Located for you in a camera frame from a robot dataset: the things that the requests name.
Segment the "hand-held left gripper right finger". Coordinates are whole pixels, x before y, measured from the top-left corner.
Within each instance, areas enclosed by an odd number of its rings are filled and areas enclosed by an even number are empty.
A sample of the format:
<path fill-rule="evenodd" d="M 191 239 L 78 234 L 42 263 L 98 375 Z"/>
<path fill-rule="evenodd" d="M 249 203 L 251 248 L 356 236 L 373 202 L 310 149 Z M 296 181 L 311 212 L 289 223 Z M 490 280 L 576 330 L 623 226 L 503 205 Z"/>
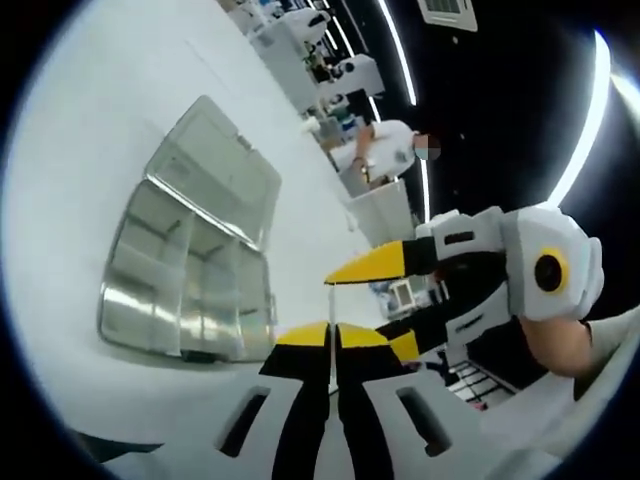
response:
<path fill-rule="evenodd" d="M 335 328 L 338 410 L 357 479 L 488 479 L 506 457 L 479 413 L 430 373 L 409 373 L 373 329 Z"/>

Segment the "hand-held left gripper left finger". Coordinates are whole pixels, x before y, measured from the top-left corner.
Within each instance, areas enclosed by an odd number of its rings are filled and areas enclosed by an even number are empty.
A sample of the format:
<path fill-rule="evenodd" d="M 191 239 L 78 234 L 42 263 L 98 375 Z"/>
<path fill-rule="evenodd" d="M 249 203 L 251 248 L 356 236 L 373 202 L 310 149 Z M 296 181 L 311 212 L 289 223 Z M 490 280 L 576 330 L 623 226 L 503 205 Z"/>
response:
<path fill-rule="evenodd" d="M 329 416 L 330 327 L 282 335 L 256 374 L 194 411 L 155 452 L 166 479 L 311 479 Z"/>

